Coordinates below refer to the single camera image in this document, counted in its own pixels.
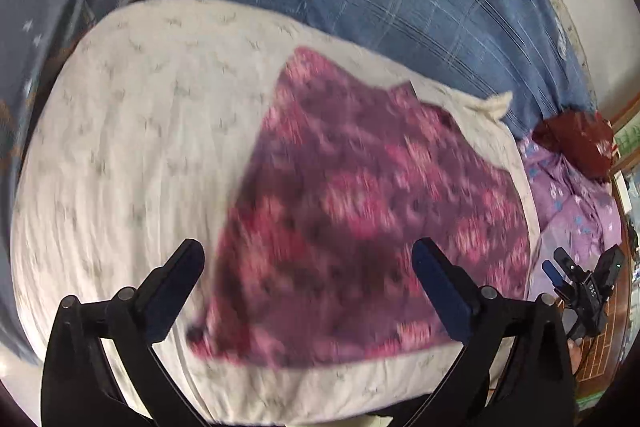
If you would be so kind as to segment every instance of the white fabric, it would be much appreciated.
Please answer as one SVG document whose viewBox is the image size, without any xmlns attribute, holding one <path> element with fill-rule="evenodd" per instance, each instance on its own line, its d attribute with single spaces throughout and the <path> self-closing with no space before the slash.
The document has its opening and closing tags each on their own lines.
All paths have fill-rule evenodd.
<svg viewBox="0 0 640 427">
<path fill-rule="evenodd" d="M 511 173 L 536 244 L 529 184 L 513 137 L 497 121 L 510 94 L 478 100 L 263 10 L 218 0 L 138 3 L 111 13 L 80 42 L 22 171 L 12 269 L 20 318 L 40 357 L 60 299 L 98 301 L 137 286 L 185 237 L 203 244 L 201 280 L 211 277 L 226 208 L 279 71 L 300 45 L 370 85 L 410 80 L 421 100 L 448 110 L 474 149 Z M 200 412 L 225 423 L 308 424 L 379 409 L 432 391 L 460 349 L 309 370 L 203 362 L 184 340 L 201 299 L 192 293 L 155 349 Z M 128 402 L 142 410 L 107 348 Z"/>
</svg>

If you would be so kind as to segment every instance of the metal screw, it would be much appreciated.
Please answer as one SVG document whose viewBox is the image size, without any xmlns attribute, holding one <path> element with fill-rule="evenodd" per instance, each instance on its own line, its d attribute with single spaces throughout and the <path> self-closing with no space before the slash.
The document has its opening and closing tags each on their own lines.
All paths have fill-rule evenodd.
<svg viewBox="0 0 640 427">
<path fill-rule="evenodd" d="M 553 306 L 556 304 L 556 300 L 553 295 L 549 295 L 548 293 L 543 293 L 540 296 L 540 300 L 542 300 L 547 306 Z"/>
<path fill-rule="evenodd" d="M 75 295 L 67 295 L 64 299 L 62 299 L 62 302 L 60 302 L 60 305 L 63 308 L 71 308 L 71 306 L 73 306 L 76 303 L 76 296 Z"/>
<path fill-rule="evenodd" d="M 498 292 L 493 286 L 482 286 L 480 293 L 482 297 L 489 300 L 493 300 L 498 296 Z"/>
<path fill-rule="evenodd" d="M 132 287 L 127 286 L 126 288 L 123 288 L 118 292 L 118 299 L 120 299 L 121 301 L 128 301 L 130 298 L 132 298 L 135 292 L 136 291 Z"/>
</svg>

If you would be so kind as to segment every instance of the floral garment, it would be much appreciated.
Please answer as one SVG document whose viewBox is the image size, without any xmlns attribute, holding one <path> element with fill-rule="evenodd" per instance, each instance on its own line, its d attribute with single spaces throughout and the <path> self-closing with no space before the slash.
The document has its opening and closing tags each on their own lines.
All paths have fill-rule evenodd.
<svg viewBox="0 0 640 427">
<path fill-rule="evenodd" d="M 409 83 L 369 87 L 298 48 L 229 210 L 190 346 L 310 367 L 445 343 L 411 268 L 426 236 L 476 283 L 524 296 L 529 235 L 509 173 Z"/>
</svg>

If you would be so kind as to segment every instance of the purple fabric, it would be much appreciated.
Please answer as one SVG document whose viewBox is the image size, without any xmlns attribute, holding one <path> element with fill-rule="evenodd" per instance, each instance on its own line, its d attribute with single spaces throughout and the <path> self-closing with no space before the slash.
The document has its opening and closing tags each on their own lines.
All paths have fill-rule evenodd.
<svg viewBox="0 0 640 427">
<path fill-rule="evenodd" d="M 529 234 L 510 174 L 410 84 L 370 87 L 299 48 L 229 209 L 190 345 L 310 367 L 449 342 L 411 268 L 425 236 L 477 284 L 524 296 Z"/>
<path fill-rule="evenodd" d="M 556 237 L 568 237 L 570 250 L 566 245 L 558 246 L 564 247 L 582 268 L 593 270 L 600 255 L 622 240 L 613 197 L 602 185 L 585 178 L 563 155 L 540 147 L 530 136 L 518 148 L 540 231 L 543 235 L 551 231 Z"/>
</svg>

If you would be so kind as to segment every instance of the brown cloth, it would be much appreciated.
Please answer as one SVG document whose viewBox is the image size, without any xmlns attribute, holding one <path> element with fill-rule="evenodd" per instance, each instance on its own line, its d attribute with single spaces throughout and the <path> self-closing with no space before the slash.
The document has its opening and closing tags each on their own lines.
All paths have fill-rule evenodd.
<svg viewBox="0 0 640 427">
<path fill-rule="evenodd" d="M 586 178 L 604 181 L 614 162 L 613 129 L 599 112 L 566 110 L 533 130 L 533 141 L 564 154 Z"/>
</svg>

